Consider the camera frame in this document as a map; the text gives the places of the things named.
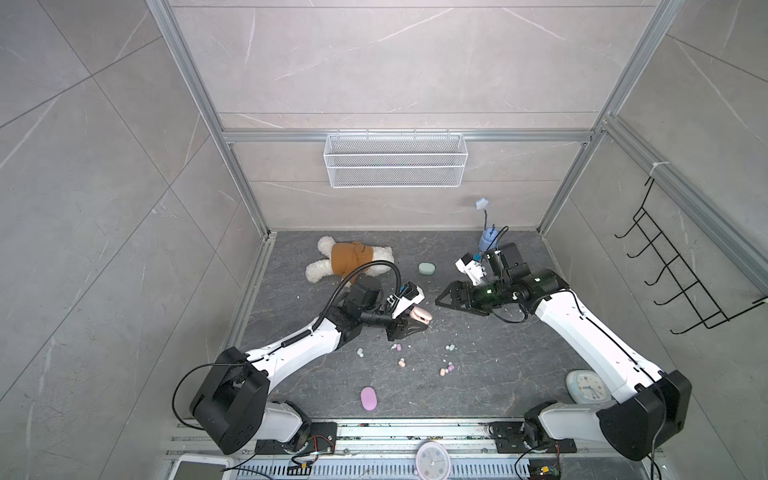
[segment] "white teddy bear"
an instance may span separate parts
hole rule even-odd
[[[391,247],[369,247],[357,241],[336,243],[333,237],[322,237],[317,241],[317,249],[328,258],[317,260],[306,266],[306,279],[312,283],[317,283],[324,276],[329,275],[339,275],[343,278],[358,266],[373,260],[395,261]],[[388,270],[389,267],[386,265],[374,265],[365,273],[377,276]]]

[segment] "white wire basket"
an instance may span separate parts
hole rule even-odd
[[[458,187],[467,144],[450,132],[330,134],[323,152],[331,187]]]

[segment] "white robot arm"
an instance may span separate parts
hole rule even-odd
[[[389,341],[428,327],[432,315],[416,306],[424,300],[421,287],[411,282],[400,286],[397,267],[386,263],[396,272],[399,288],[384,300],[380,300],[381,283],[360,274],[336,301],[355,271],[342,280],[321,314],[307,326],[259,349],[242,353],[233,347],[219,355],[190,412],[222,452],[235,452],[251,438],[277,440],[287,450],[300,449],[309,435],[310,420],[287,402],[266,400],[280,382],[355,339],[364,326],[385,328]]]
[[[507,261],[507,254],[513,259]],[[603,379],[613,399],[597,405],[545,402],[525,414],[525,441],[531,448],[558,439],[610,443],[635,461],[677,434],[690,400],[690,382],[678,371],[663,372],[605,326],[549,269],[532,273],[510,243],[485,252],[492,272],[478,282],[453,282],[435,305],[487,316],[517,303],[528,317],[551,326]],[[467,261],[459,261],[463,266]],[[466,268],[459,271],[467,273]],[[442,301],[450,296],[451,302]]]

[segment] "clock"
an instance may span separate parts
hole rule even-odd
[[[446,480],[451,474],[448,450],[437,442],[427,442],[416,453],[416,472],[421,480]]]
[[[611,399],[611,392],[597,373],[574,370],[565,377],[568,393],[576,403],[602,403]]]

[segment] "green soap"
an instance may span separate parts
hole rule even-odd
[[[432,275],[435,272],[435,265],[423,262],[419,264],[419,273],[422,275]]]

